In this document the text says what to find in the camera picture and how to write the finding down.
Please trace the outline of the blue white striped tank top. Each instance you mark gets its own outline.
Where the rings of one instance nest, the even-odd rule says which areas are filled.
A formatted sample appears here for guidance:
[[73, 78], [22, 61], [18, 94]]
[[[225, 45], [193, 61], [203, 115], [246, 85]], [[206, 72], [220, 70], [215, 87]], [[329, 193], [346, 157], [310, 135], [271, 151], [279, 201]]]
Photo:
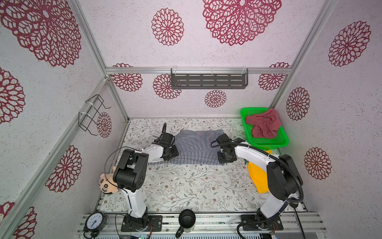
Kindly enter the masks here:
[[175, 164], [175, 165], [220, 165], [218, 161], [218, 147], [211, 147], [224, 131], [218, 130], [187, 130], [182, 129], [175, 135], [175, 146], [179, 155], [170, 159], [158, 159], [149, 162], [149, 165]]

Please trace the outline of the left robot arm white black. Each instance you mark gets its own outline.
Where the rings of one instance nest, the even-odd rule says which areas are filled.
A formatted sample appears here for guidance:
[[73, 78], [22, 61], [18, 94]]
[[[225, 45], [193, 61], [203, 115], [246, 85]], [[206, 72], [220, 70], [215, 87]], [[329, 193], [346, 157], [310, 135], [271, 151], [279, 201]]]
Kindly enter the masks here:
[[113, 173], [113, 181], [122, 191], [129, 206], [128, 216], [136, 223], [147, 221], [147, 206], [144, 203], [141, 187], [145, 181], [148, 163], [157, 160], [168, 161], [179, 155], [175, 137], [163, 132], [154, 142], [143, 150], [127, 147]]

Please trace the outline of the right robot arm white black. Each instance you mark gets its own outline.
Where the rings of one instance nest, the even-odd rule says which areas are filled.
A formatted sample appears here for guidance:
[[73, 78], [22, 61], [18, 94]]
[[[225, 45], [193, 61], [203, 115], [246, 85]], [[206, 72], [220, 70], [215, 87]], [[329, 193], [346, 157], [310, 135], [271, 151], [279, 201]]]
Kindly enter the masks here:
[[289, 155], [274, 156], [241, 138], [231, 139], [225, 133], [210, 146], [220, 149], [217, 153], [219, 163], [232, 163], [240, 157], [260, 168], [260, 178], [266, 179], [269, 189], [269, 195], [257, 213], [261, 219], [275, 218], [288, 204], [299, 204], [304, 200], [303, 180]]

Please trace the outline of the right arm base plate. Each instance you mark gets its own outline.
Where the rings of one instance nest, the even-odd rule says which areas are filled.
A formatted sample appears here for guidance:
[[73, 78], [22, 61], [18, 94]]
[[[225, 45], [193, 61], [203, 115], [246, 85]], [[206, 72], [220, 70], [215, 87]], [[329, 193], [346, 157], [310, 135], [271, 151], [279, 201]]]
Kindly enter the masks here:
[[280, 216], [264, 219], [257, 214], [242, 215], [241, 223], [244, 231], [282, 231], [284, 229]]

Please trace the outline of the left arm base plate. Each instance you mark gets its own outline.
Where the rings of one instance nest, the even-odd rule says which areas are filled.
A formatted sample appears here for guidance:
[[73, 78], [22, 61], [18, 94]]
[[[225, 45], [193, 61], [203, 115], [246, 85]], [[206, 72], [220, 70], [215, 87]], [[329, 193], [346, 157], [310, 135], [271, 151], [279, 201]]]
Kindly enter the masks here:
[[123, 218], [122, 232], [160, 232], [162, 230], [162, 216], [144, 215], [142, 218], [134, 218], [126, 215]]

